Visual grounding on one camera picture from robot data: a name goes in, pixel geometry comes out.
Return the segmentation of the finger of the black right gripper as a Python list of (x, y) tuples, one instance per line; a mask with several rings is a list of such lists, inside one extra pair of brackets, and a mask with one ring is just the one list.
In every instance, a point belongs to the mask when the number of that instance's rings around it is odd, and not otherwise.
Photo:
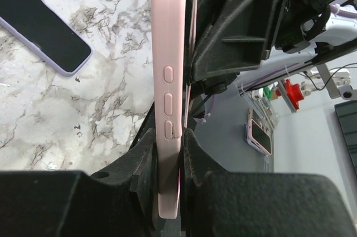
[(199, 0), (189, 81), (256, 69), (278, 35), (287, 0)]

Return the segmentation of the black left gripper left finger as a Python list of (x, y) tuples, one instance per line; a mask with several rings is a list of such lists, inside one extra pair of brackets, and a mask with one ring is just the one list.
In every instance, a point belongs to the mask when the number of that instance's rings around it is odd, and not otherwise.
[(155, 130), (104, 169), (1, 172), (2, 236), (151, 236)]

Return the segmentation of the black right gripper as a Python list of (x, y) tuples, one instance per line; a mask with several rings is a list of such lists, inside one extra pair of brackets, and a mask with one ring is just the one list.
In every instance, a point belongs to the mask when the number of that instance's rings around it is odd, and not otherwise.
[(331, 16), (334, 0), (286, 0), (278, 31), (280, 50), (302, 50), (321, 34)]

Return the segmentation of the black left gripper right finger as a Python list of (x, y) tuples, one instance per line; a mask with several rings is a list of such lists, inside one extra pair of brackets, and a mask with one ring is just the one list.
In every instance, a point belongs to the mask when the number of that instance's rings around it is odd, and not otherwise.
[(180, 152), (181, 229), (187, 236), (353, 236), (325, 176), (229, 172), (186, 129)]

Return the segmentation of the pink phone case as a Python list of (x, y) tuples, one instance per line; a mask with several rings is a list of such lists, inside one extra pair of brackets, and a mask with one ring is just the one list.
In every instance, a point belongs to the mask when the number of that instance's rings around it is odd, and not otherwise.
[[(158, 169), (158, 214), (175, 219), (180, 197), (179, 154), (187, 126), (190, 85), (184, 85), (186, 0), (151, 0)], [(197, 0), (192, 0), (189, 51), (195, 47)]]

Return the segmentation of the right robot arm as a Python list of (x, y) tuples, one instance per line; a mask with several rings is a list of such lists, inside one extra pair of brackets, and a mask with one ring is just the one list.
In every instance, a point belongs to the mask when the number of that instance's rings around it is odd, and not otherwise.
[(356, 50), (356, 0), (198, 0), (184, 80), (250, 91)]

